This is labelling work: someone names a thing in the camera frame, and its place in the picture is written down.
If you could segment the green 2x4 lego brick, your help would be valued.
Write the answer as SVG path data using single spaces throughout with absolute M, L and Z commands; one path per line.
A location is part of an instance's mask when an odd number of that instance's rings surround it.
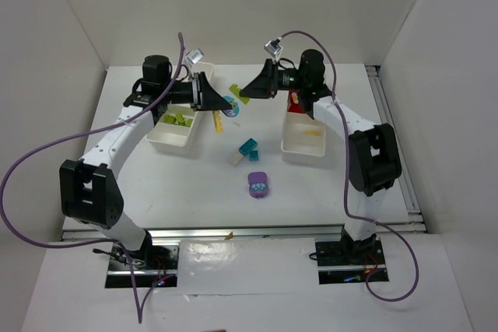
M 229 87 L 229 91 L 237 96 L 237 97 L 240 97 L 240 87 L 237 85 L 237 84 L 232 84 L 230 87 Z

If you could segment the green 2x3 lego brick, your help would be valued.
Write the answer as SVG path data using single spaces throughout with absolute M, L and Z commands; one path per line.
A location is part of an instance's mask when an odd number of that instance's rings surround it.
M 175 121 L 178 123 L 178 122 L 184 122 L 186 121 L 184 116 L 180 113 L 176 113 L 175 114 Z

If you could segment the green sloped lego brick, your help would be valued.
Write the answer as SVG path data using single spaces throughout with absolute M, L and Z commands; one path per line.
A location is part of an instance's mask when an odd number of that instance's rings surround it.
M 176 117 L 169 114 L 165 114 L 162 119 L 162 122 L 165 124 L 175 124 L 176 121 L 177 121 Z

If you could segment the yellow small lego brick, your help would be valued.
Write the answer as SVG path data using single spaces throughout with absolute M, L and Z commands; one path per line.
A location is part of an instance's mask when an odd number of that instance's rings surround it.
M 317 130 L 306 130 L 303 132 L 303 135 L 321 137 L 322 133 L 320 131 L 317 131 Z

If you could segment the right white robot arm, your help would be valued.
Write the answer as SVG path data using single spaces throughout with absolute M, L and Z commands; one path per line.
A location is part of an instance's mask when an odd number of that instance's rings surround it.
M 297 93 L 298 104 L 308 117 L 345 142 L 343 202 L 349 202 L 349 188 L 359 197 L 355 207 L 344 207 L 347 219 L 328 257 L 356 262 L 372 252 L 380 206 L 402 173 L 394 128 L 368 121 L 336 99 L 325 82 L 324 56 L 315 49 L 301 54 L 297 68 L 282 68 L 268 59 L 240 93 L 252 99 L 269 99 L 279 91 L 291 90 Z

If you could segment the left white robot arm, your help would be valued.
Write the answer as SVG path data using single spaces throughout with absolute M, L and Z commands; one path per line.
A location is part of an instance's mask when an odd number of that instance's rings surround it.
M 117 121 L 90 151 L 80 159 L 64 161 L 59 169 L 63 215 L 117 241 L 136 260 L 150 257 L 152 237 L 125 214 L 118 175 L 169 104 L 187 104 L 194 111 L 230 108 L 210 85 L 206 73 L 194 69 L 201 59 L 201 51 L 193 50 L 174 67 L 166 56 L 146 57 L 142 77 L 124 100 Z

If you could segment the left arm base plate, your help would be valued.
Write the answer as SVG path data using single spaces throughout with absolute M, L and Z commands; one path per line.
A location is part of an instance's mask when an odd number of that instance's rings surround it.
M 132 258 L 136 286 L 149 288 L 157 283 L 158 288 L 176 288 L 179 252 L 178 245 L 154 246 L 146 261 Z M 132 286 L 128 261 L 119 246 L 113 245 L 111 250 L 93 249 L 93 253 L 108 259 L 105 288 Z

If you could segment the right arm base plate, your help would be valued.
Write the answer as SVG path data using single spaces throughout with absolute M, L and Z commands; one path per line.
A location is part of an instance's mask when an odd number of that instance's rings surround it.
M 384 251 L 380 240 L 373 247 L 357 254 L 346 255 L 339 241 L 316 242 L 308 258 L 317 265 L 320 285 L 364 283 L 389 280 Z

